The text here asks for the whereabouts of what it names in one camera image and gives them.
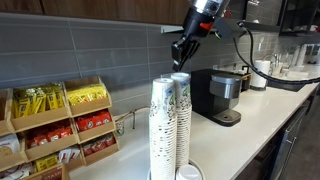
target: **faucet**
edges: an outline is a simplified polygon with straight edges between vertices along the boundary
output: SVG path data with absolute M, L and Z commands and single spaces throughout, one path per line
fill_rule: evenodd
M 279 66 L 279 62 L 280 62 L 280 55 L 279 54 L 276 54 L 276 53 L 272 53 L 272 54 L 267 54 L 265 55 L 262 60 L 264 61 L 266 57 L 268 56 L 273 56 L 275 58 L 275 65 L 274 67 L 278 67 Z M 271 61 L 271 64 L 270 64 L 270 71 L 269 71 L 269 74 L 271 75 L 273 73 L 273 62 Z

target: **kitchen counter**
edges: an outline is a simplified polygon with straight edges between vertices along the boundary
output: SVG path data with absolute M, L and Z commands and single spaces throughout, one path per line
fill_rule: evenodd
M 190 158 L 207 180 L 236 178 L 316 87 L 317 84 L 306 85 L 299 92 L 269 87 L 264 92 L 243 92 L 234 108 L 242 118 L 233 127 L 222 127 L 193 112 Z M 136 114 L 134 130 L 131 129 L 132 119 L 126 120 L 119 152 L 72 172 L 71 178 L 146 179 L 149 170 L 148 113 L 149 110 L 141 110 Z

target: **robotic arm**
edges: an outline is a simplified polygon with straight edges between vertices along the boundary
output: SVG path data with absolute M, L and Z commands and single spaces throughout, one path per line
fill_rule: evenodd
M 171 44 L 173 70 L 180 71 L 184 63 L 197 51 L 200 38 L 206 37 L 213 27 L 215 16 L 221 17 L 230 0 L 190 0 L 183 23 L 184 33 L 179 41 Z

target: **countertop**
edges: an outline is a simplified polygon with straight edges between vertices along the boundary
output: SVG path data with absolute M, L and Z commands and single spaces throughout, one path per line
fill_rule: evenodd
M 299 92 L 270 87 L 264 92 L 243 92 L 234 108 L 242 118 L 233 127 L 222 127 L 193 112 L 190 159 L 201 168 L 207 180 L 236 178 L 317 85 L 306 85 Z M 149 170 L 148 113 L 149 110 L 141 110 L 136 114 L 134 130 L 132 118 L 125 121 L 119 152 L 70 173 L 71 179 L 146 179 Z

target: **coffee machine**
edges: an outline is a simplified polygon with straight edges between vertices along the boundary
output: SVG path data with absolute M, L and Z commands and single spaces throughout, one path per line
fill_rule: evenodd
M 222 125 L 240 122 L 241 114 L 232 110 L 239 102 L 242 76 L 231 72 L 202 69 L 191 72 L 192 110 Z

